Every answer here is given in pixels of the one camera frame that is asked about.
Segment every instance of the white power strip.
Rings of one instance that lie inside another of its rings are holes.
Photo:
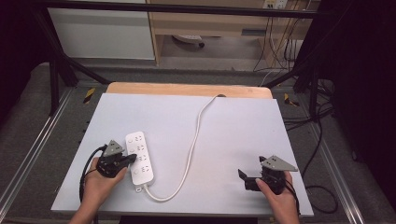
[[[136,154],[136,161],[131,166],[131,174],[136,191],[140,192],[145,185],[154,182],[145,135],[142,132],[129,133],[125,141],[128,155]]]

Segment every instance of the hand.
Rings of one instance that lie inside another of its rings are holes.
[[[292,178],[289,172],[285,172],[286,180],[292,184]],[[296,202],[294,196],[288,189],[284,189],[279,195],[274,194],[268,185],[260,180],[256,179],[257,185],[259,186],[262,193],[267,198],[274,212],[275,219],[279,223],[300,223]]]
[[[81,205],[70,223],[91,223],[97,210],[105,202],[111,190],[124,178],[127,168],[123,168],[114,178],[107,178],[96,171],[99,158],[92,159],[92,171],[85,176],[84,196]]]

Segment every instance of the power outlet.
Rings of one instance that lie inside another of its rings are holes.
[[[274,9],[285,9],[288,0],[276,0]]]
[[[276,0],[265,0],[264,5],[262,7],[273,9],[275,8],[275,5],[276,5]]]
[[[131,176],[136,191],[140,192],[145,184],[149,186],[154,182],[145,135],[142,132],[129,133],[125,141],[128,155],[136,154],[136,161],[131,166]]]

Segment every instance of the gray carpet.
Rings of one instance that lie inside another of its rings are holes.
[[[98,74],[116,81],[160,82],[160,83],[193,83],[258,86],[265,74],[232,71],[186,71],[162,69],[116,69],[96,68]],[[283,86],[290,86],[288,80]],[[31,173],[23,184],[14,203],[11,205],[6,219],[26,217],[34,219],[69,219],[70,216],[55,214],[50,207],[56,196],[55,190],[62,185],[68,167],[78,149],[78,141],[88,127],[100,93],[106,87],[98,87],[89,104],[82,103],[89,87],[77,87],[67,107],[44,146]],[[292,92],[290,99],[297,100]],[[279,102],[283,117],[302,117],[304,111],[300,106],[284,104],[284,93],[274,93]],[[1,127],[0,155],[7,162],[0,163],[0,189],[5,190],[13,174],[17,171],[24,155],[33,144],[40,129],[43,127],[50,111],[49,74],[46,67],[38,67],[32,74],[32,80],[21,97],[20,102],[11,112],[6,124]],[[349,185],[354,199],[367,223],[396,223],[396,216],[385,196],[370,175],[363,163],[351,159],[347,141],[343,136],[337,119],[327,117],[322,121],[323,133],[337,160],[342,173]],[[312,154],[316,139],[308,125],[289,132],[290,142],[298,162],[303,169]],[[304,182],[306,185],[321,185],[336,194],[323,160],[318,154],[311,163]],[[332,198],[321,190],[309,192],[312,203],[323,209],[333,207]],[[306,223],[348,223],[344,208],[339,204],[334,214],[323,214],[314,210],[315,216],[304,218]],[[101,216],[102,219],[118,217]]]

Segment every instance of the white tabletop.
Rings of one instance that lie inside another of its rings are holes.
[[[78,209],[82,169],[98,147],[115,140],[123,147],[128,133],[146,136],[158,197],[172,194],[181,180],[199,111],[212,97],[105,93],[51,208]],[[238,169],[260,176],[259,156],[277,155],[297,167],[276,100],[217,98],[202,115],[201,130],[186,182],[178,195],[157,203],[137,193],[131,173],[100,208],[124,215],[264,217],[272,214],[261,192],[245,190]],[[299,172],[291,173],[302,216],[313,216]]]

